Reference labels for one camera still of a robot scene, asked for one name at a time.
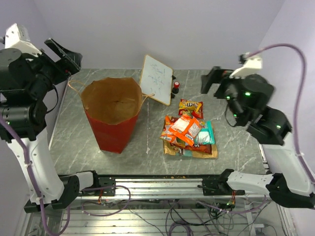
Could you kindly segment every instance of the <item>lavender wall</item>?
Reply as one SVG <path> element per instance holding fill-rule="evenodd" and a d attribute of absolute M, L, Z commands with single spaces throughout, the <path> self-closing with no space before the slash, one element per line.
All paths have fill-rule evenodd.
<path fill-rule="evenodd" d="M 32 0 L 10 0 L 0 7 L 0 35 L 13 23 L 27 27 L 32 43 L 39 48 L 45 48 L 44 40 L 50 37 L 45 23 Z M 59 87 L 62 96 L 64 85 Z M 50 92 L 45 103 L 53 107 L 56 99 Z M 51 135 L 55 123 L 57 109 L 46 117 L 48 131 Z M 21 168 L 11 150 L 0 140 L 0 234 L 14 235 L 19 218 L 24 216 L 23 206 L 27 200 L 28 187 Z"/>
<path fill-rule="evenodd" d="M 307 78 L 298 116 L 301 151 L 311 169 L 315 171 L 315 1 L 286 0 L 260 47 L 274 43 L 292 43 L 300 47 L 308 60 Z M 297 54 L 287 48 L 273 49 L 263 53 L 261 74 L 276 88 L 270 106 L 282 110 L 292 122 L 292 111 L 300 82 L 301 62 Z M 277 166 L 268 158 L 274 170 Z M 295 225 L 301 236 L 314 235 L 315 211 L 292 209 Z"/>
<path fill-rule="evenodd" d="M 237 67 L 284 0 L 34 0 L 49 31 L 84 68 L 141 68 L 151 54 L 175 69 Z"/>

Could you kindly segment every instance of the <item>orange snack bag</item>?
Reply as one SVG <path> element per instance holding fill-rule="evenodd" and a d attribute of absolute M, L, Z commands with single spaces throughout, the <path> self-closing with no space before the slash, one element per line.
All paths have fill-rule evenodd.
<path fill-rule="evenodd" d="M 183 115 L 172 126 L 168 128 L 172 134 L 193 146 L 193 139 L 201 130 L 201 124 L 193 117 Z"/>

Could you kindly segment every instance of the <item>whiteboard frame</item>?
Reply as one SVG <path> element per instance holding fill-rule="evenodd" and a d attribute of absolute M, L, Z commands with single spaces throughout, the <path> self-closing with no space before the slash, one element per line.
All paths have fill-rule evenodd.
<path fill-rule="evenodd" d="M 149 57 L 153 58 L 154 60 L 158 61 L 159 63 L 165 65 L 164 63 L 162 63 L 162 62 L 160 62 L 159 60 L 155 59 L 154 57 L 150 56 L 149 54 L 144 55 L 144 60 L 143 60 L 142 70 L 141 70 L 141 75 L 140 75 L 140 81 L 139 81 L 139 86 L 140 86 L 140 87 L 141 87 L 141 79 L 142 79 L 142 73 L 143 73 L 144 63 L 146 62 L 146 56 L 149 56 Z M 172 70 L 172 75 L 173 75 L 173 74 L 174 74 L 173 68 L 172 68 L 172 67 L 169 67 L 168 65 L 165 65 L 165 66 L 168 67 L 168 68 L 170 68 L 170 69 Z M 149 97 L 149 98 L 154 99 L 155 101 L 160 102 L 160 103 L 162 103 L 162 104 L 164 104 L 164 105 L 166 105 L 166 106 L 171 105 L 171 99 L 172 99 L 172 98 L 171 98 L 171 93 L 172 93 L 172 87 L 173 87 L 173 78 L 172 78 L 172 76 L 171 76 L 170 79 L 171 79 L 172 83 L 171 83 L 171 89 L 170 89 L 170 91 L 169 91 L 169 94 L 170 94 L 169 104 L 166 104 L 166 103 L 164 103 L 164 102 L 161 102 L 160 100 L 157 100 L 157 99 L 155 99 L 154 97 Z"/>

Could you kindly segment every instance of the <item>snack bag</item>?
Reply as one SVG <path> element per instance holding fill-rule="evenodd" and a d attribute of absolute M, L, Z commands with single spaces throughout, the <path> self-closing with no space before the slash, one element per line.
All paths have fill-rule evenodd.
<path fill-rule="evenodd" d="M 193 117 L 189 118 L 186 115 L 181 116 L 168 131 L 174 134 L 179 139 L 185 141 L 190 146 L 193 146 L 193 139 L 201 130 L 199 121 Z"/>
<path fill-rule="evenodd" d="M 215 144 L 215 137 L 213 135 L 213 129 L 211 121 L 207 121 L 205 126 L 202 127 L 198 135 L 194 138 L 195 144 Z"/>
<path fill-rule="evenodd" d="M 193 102 L 181 99 L 179 103 L 178 115 L 184 115 L 185 111 L 191 113 L 196 118 L 203 119 L 202 107 L 203 102 Z"/>
<path fill-rule="evenodd" d="M 164 128 L 163 128 L 163 131 L 161 133 L 161 136 L 160 138 L 163 139 L 163 140 L 166 140 L 168 141 L 169 143 L 173 144 L 173 145 L 176 145 L 178 147 L 181 147 L 181 148 L 186 148 L 186 147 L 189 147 L 190 146 L 185 143 L 183 140 L 179 139 L 178 137 L 176 137 L 173 133 L 171 133 L 169 131 L 169 128 L 178 120 L 179 118 L 177 117 L 172 117 L 172 116 L 165 116 L 165 121 L 164 121 Z M 206 127 L 206 123 L 202 120 L 199 121 L 200 122 L 200 125 L 202 128 L 205 128 Z"/>
<path fill-rule="evenodd" d="M 185 150 L 190 150 L 190 151 L 199 151 L 199 152 L 203 152 L 203 153 L 207 153 L 207 154 L 211 154 L 212 153 L 212 147 L 210 144 L 207 145 L 200 145 L 200 144 L 194 144 L 192 147 L 189 145 L 186 146 L 179 146 L 176 144 L 172 144 L 171 146 L 178 146 L 179 148 L 185 149 Z"/>
<path fill-rule="evenodd" d="M 177 146 L 172 146 L 169 142 L 163 141 L 164 154 L 174 156 L 192 156 L 197 158 L 217 158 L 218 150 L 216 145 L 211 145 L 212 153 L 207 154 L 200 151 L 185 150 Z"/>

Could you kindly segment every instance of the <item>gray marble table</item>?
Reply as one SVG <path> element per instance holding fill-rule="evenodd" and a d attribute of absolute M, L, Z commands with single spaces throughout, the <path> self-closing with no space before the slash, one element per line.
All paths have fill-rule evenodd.
<path fill-rule="evenodd" d="M 99 174 L 220 174 L 226 168 L 245 173 L 264 174 L 257 141 L 243 127 L 232 128 L 224 119 L 226 102 L 213 97 L 214 89 L 200 94 L 202 70 L 175 70 L 181 83 L 179 93 L 165 106 L 147 99 L 140 111 L 131 140 L 122 154 L 100 151 L 78 94 L 67 89 L 51 142 L 51 155 L 58 174 L 96 170 Z M 105 77 L 133 77 L 137 82 L 141 70 L 83 69 L 73 76 L 86 85 Z M 204 102 L 204 118 L 215 129 L 218 159 L 198 159 L 164 155 L 159 138 L 165 115 L 176 116 L 181 98 Z"/>

